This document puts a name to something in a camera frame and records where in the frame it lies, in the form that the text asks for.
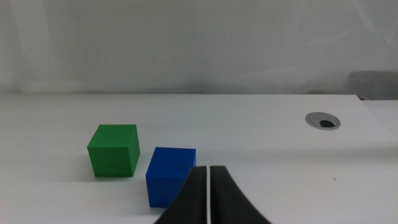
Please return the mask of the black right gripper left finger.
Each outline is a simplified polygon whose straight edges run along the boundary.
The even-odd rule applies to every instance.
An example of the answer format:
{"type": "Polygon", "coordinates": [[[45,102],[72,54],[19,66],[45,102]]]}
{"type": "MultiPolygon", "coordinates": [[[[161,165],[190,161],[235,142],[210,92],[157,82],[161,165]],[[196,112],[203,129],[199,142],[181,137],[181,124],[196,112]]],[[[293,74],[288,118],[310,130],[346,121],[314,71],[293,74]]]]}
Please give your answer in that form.
{"type": "Polygon", "coordinates": [[[155,224],[207,223],[207,171],[192,167],[177,196],[155,224]]]}

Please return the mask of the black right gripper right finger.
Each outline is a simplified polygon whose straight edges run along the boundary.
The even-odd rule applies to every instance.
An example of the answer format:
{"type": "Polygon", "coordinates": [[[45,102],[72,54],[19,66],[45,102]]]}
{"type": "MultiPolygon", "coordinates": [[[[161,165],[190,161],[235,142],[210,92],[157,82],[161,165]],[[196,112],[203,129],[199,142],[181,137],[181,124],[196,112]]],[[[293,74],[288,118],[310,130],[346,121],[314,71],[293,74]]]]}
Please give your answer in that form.
{"type": "Polygon", "coordinates": [[[210,167],[210,212],[215,224],[271,224],[242,193],[225,166],[210,167]]]}

